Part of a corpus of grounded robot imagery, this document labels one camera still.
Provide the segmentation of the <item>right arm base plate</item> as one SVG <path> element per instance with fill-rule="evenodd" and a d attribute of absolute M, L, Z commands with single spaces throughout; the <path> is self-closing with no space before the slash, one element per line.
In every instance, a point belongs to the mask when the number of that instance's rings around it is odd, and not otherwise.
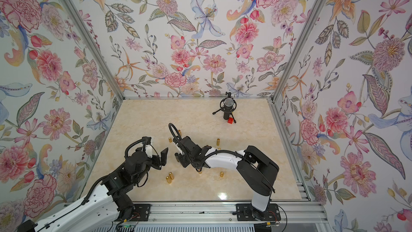
<path fill-rule="evenodd" d="M 281 221 L 281 214 L 277 204 L 268 204 L 265 211 L 259 211 L 252 204 L 236 204 L 232 213 L 237 221 Z"/>

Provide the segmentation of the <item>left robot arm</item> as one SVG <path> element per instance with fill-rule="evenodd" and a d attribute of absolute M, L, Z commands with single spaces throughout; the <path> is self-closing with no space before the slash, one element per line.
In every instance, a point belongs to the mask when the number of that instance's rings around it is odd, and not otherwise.
<path fill-rule="evenodd" d="M 142 187 L 151 169 L 161 170 L 167 163 L 168 149 L 157 152 L 151 138 L 144 136 L 124 151 L 124 161 L 113 172 L 98 178 L 87 194 L 52 216 L 38 222 L 28 220 L 18 232 L 88 232 L 100 225 L 128 220 L 135 205 L 128 196 L 135 187 Z"/>

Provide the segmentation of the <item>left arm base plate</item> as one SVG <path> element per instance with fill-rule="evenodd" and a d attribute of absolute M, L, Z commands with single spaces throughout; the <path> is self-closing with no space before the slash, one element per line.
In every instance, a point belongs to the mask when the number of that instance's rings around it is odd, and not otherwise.
<path fill-rule="evenodd" d="M 125 214 L 121 214 L 118 221 L 123 222 L 146 222 L 149 220 L 149 215 L 151 211 L 150 204 L 135 204 L 130 211 L 126 211 Z"/>

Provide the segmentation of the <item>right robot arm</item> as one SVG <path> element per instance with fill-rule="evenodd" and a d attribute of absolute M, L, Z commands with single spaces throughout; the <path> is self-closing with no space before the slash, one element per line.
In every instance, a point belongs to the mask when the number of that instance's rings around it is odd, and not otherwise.
<path fill-rule="evenodd" d="M 175 157 L 184 168 L 191 165 L 197 172 L 212 168 L 238 171 L 253 190 L 248 208 L 251 216 L 260 221 L 275 216 L 269 206 L 271 195 L 275 193 L 274 183 L 280 168 L 261 150 L 255 146 L 248 146 L 241 151 L 219 150 L 210 146 L 201 148 L 190 137 L 181 137 L 174 124 L 170 123 L 168 128 L 179 150 Z"/>

